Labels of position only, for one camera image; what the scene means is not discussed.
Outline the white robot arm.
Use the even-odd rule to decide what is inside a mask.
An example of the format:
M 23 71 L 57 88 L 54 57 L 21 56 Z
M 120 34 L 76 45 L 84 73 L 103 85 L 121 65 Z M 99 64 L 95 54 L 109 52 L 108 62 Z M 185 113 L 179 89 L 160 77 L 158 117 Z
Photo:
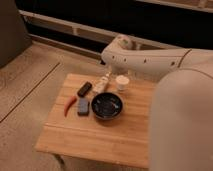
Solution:
M 213 50 L 135 50 L 118 35 L 101 58 L 159 79 L 149 114 L 149 171 L 213 171 Z

